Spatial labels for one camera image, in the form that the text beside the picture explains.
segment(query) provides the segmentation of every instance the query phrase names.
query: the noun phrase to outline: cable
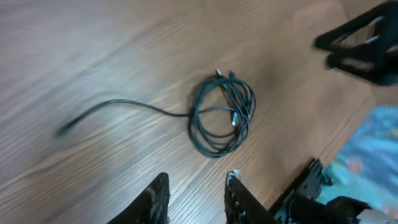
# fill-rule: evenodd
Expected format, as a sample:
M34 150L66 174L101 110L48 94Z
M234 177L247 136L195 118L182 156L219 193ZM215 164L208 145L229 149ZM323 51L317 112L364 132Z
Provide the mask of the cable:
M217 87L220 87L226 93L230 106L220 106L200 110L200 106L205 97ZM235 78L235 74L232 71L229 72L229 77L224 77L221 72L217 70L216 75L208 77L198 86L193 99L193 106L187 114L170 113L154 106L132 100L108 100L92 106L75 119L63 125L58 130L57 135L62 136L66 134L72 127L90 114L113 103L125 103L141 106L175 118L188 117L188 133L192 144L200 153L212 159L217 159L234 152L243 144L243 142L248 138L250 122L256 109L256 97L252 88L246 82ZM231 112L231 123L235 128L230 133L224 135L213 134L202 125L199 114L217 110L228 110Z

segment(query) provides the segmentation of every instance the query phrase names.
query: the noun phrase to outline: wire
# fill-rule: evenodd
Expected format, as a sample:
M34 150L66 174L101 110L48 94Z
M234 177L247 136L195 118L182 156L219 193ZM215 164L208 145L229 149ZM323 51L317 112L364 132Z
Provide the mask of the wire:
M200 106L205 97L217 87L220 87L226 93L230 106L220 106L200 110ZM198 86L193 99L193 106L189 113L170 113L144 103L125 99L114 99L92 106L75 119L63 125L58 130L57 135L62 136L66 134L72 127L90 114L113 103L125 103L140 106L175 118L188 117L188 133L192 144L200 153L212 159L217 159L234 152L243 144L243 142L248 138L250 122L256 109L256 97L252 88L246 82L235 78L235 74L232 71L230 71L229 77L227 78L222 76L221 72L217 70L216 75L208 77ZM228 134L213 134L209 132L200 121L199 114L219 110L231 112L231 124L234 126L234 130Z

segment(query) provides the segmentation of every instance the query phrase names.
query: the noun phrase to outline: black device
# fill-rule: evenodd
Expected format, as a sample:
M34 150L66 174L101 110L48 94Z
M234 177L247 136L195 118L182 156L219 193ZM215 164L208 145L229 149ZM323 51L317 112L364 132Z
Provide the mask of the black device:
M363 28L372 28L365 42L344 41ZM398 83L398 1L380 4L315 39L315 47L331 52L326 64L376 85Z
M381 212L374 212L367 203L352 198L337 197L326 205L318 203L316 199L321 186L333 185L319 159L311 160L269 210L245 188L239 176L237 170L226 175L224 205L227 224L398 223ZM161 173L109 223L166 224L169 222L169 197L169 177Z

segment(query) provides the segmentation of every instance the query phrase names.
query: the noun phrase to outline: black cable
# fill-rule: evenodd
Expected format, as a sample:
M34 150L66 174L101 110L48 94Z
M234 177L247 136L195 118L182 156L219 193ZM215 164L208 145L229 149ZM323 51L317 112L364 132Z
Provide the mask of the black cable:
M222 88L226 93L231 106L220 106L200 110L200 106L205 97L216 87ZM222 76L218 70L218 74L208 77L198 86L193 100L193 106L187 114L170 113L154 106L132 100L108 100L94 105L75 119L63 125L58 130L57 134L59 136L66 134L85 117L113 103L127 103L141 106L175 118L188 117L188 132L193 145L204 156L212 159L217 159L227 155L228 153L234 152L240 145L242 145L242 143L248 138L250 121L253 117L254 110L256 109L256 97L254 96L252 88L246 82L235 78L233 72L230 72L229 78L227 78ZM231 111L232 123L235 123L234 131L224 135L217 135L209 132L205 127L203 127L199 114L216 110Z

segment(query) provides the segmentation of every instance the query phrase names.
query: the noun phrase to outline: blue patterned cloth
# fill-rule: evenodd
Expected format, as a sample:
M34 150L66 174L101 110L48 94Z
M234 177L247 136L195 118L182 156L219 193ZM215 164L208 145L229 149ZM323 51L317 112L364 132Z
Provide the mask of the blue patterned cloth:
M398 218L398 107L373 109L326 172L319 202L348 196Z

